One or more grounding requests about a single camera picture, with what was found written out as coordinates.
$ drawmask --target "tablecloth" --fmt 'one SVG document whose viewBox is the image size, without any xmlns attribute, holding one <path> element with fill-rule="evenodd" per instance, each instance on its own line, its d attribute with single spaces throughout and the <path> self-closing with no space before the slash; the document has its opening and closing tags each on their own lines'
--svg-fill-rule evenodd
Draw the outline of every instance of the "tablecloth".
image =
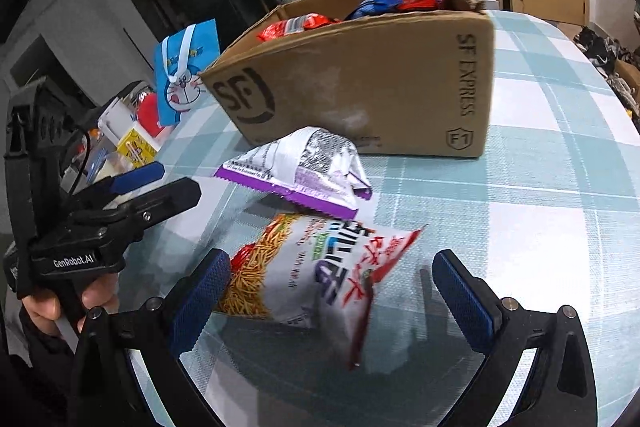
<svg viewBox="0 0 640 427">
<path fill-rule="evenodd" d="M 315 331 L 213 314 L 182 356 L 229 427 L 437 425 L 479 367 L 430 278 L 452 249 L 498 296 L 555 312 L 573 305 L 591 352 L 598 415 L 609 426 L 640 385 L 640 138 L 603 78 L 554 26 L 490 12 L 495 81 L 478 160 L 364 156 L 374 196 L 358 219 L 412 230 L 419 241 L 380 285 L 364 365 L 348 372 Z M 429 71 L 424 71 L 428 82 Z M 249 149 L 204 96 L 158 155 L 162 182 L 199 181 L 202 199 L 146 232 L 120 276 L 123 308 L 165 295 L 209 248 L 234 253 L 287 203 L 212 178 Z M 157 420 L 164 408 L 132 354 Z M 524 383 L 527 351 L 492 425 Z"/>
</svg>

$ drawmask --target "screw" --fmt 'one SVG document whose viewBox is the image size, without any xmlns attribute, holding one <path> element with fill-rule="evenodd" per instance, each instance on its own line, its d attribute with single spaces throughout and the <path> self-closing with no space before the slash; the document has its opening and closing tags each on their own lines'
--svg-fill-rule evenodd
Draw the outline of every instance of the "screw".
<svg viewBox="0 0 640 427">
<path fill-rule="evenodd" d="M 150 312 L 154 312 L 160 309 L 162 306 L 163 299 L 161 297 L 151 297 L 145 302 L 145 308 Z"/>
<path fill-rule="evenodd" d="M 100 306 L 91 308 L 87 315 L 90 319 L 97 319 L 100 315 L 102 315 L 102 308 L 100 308 Z"/>
<path fill-rule="evenodd" d="M 577 312 L 572 306 L 562 306 L 562 313 L 568 319 L 574 319 L 577 316 Z"/>
<path fill-rule="evenodd" d="M 502 299 L 502 305 L 510 312 L 514 312 L 520 307 L 518 301 L 516 301 L 516 299 L 514 299 L 513 297 L 505 297 L 504 299 Z"/>
</svg>

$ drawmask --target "finger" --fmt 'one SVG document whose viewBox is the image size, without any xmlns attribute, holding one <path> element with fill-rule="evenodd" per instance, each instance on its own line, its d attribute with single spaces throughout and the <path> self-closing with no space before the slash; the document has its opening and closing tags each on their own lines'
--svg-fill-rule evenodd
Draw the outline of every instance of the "finger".
<svg viewBox="0 0 640 427">
<path fill-rule="evenodd" d="M 50 335 L 52 337 L 60 336 L 60 330 L 58 330 L 58 327 L 56 326 L 56 323 L 54 321 L 50 321 L 49 319 L 46 319 L 41 315 L 32 312 L 27 308 L 27 306 L 25 306 L 24 309 L 31 317 L 31 322 L 33 322 L 33 325 L 36 326 L 36 328 L 38 328 L 40 331 L 42 331 L 42 333 L 45 333 L 46 335 Z"/>
<path fill-rule="evenodd" d="M 103 306 L 108 302 L 116 290 L 118 274 L 108 273 L 99 277 L 82 292 L 82 304 L 90 310 L 94 306 Z"/>
<path fill-rule="evenodd" d="M 60 318 L 60 301 L 51 290 L 37 290 L 33 295 L 22 299 L 22 304 L 28 312 L 39 315 L 44 319 L 56 321 Z"/>
<path fill-rule="evenodd" d="M 120 306 L 120 300 L 118 299 L 117 295 L 114 295 L 113 297 L 111 297 L 111 299 L 109 299 L 107 302 L 105 302 L 102 307 L 107 310 L 107 313 L 117 313 L 118 308 Z M 84 326 L 84 320 L 86 317 L 82 317 L 79 321 L 78 321 L 78 331 L 82 332 L 82 327 Z"/>
</svg>

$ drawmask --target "blue gift bag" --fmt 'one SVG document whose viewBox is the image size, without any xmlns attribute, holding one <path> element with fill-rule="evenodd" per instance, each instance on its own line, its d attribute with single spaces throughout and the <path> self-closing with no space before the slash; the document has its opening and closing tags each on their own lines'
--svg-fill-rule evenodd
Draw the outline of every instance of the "blue gift bag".
<svg viewBox="0 0 640 427">
<path fill-rule="evenodd" d="M 193 24 L 156 46 L 154 73 L 160 125 L 175 125 L 206 87 L 200 72 L 220 56 L 216 21 Z"/>
</svg>

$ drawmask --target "cardboard box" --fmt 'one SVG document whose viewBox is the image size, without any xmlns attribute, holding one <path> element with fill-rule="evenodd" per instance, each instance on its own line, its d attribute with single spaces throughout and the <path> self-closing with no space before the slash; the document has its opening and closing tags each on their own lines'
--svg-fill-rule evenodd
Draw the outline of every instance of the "cardboard box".
<svg viewBox="0 0 640 427">
<path fill-rule="evenodd" d="M 615 72 L 626 82 L 626 85 L 633 90 L 633 97 L 636 102 L 640 100 L 640 71 L 633 64 L 627 64 L 622 60 L 616 60 Z"/>
<path fill-rule="evenodd" d="M 361 153 L 478 157 L 494 73 L 494 28 L 475 0 L 447 10 L 385 14 L 260 42 L 279 20 L 316 12 L 344 19 L 363 0 L 279 6 L 202 73 L 252 144 L 307 125 Z"/>
</svg>

